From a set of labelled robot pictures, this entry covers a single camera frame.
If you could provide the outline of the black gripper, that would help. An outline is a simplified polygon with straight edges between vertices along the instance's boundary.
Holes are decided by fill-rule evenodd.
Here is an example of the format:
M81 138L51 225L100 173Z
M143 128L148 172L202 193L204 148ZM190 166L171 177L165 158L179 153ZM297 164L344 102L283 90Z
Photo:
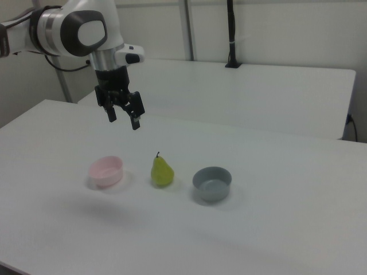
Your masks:
M133 130L140 127L140 117L145 113L142 98L138 91L130 93L130 79L126 66L114 70L96 70L98 85L95 86L97 103L108 116L110 123L116 120L114 105L122 107L129 115Z

